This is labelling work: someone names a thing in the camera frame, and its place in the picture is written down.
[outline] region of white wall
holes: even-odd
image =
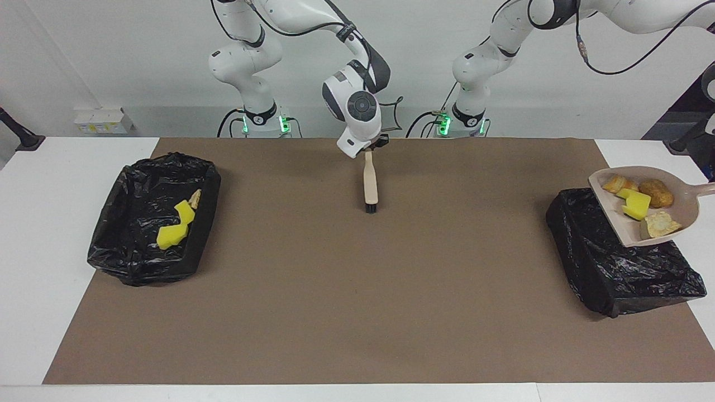
[[[336,3],[393,68],[380,100],[405,95],[406,126],[442,104],[452,60],[486,37],[501,0]],[[662,36],[631,35],[602,16],[582,34],[602,69],[630,64]],[[492,135],[640,138],[715,59],[711,34],[683,28],[633,72],[601,77],[583,65],[573,37],[573,26],[534,32],[495,77]],[[327,32],[281,40],[283,62],[262,75],[310,135],[339,134],[320,84],[349,52]],[[207,67],[226,43],[208,0],[2,0],[0,102],[48,135],[77,134],[72,110],[100,104],[124,107],[142,135],[210,136],[223,111],[240,105]]]

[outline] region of brown table cover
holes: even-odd
[[[594,141],[393,140],[376,215],[362,157],[334,140],[167,152],[223,176],[199,272],[146,288],[97,273],[45,383],[715,381],[688,305],[611,320],[568,287],[544,215],[607,167]]]

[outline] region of dustpan handle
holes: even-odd
[[[715,183],[693,186],[693,190],[698,197],[715,194]]]

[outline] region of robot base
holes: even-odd
[[[476,127],[466,127],[461,121],[451,118],[447,129],[440,129],[444,124],[437,126],[434,138],[466,138],[466,137],[486,137],[491,127],[489,119],[482,119]]]
[[[265,124],[255,124],[250,119],[244,118],[243,135],[248,138],[292,138],[292,127],[287,121],[288,110],[278,107],[278,112]]]

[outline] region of brush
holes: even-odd
[[[374,214],[378,211],[378,176],[373,165],[373,151],[365,151],[365,171],[363,172],[365,185],[365,212]]]

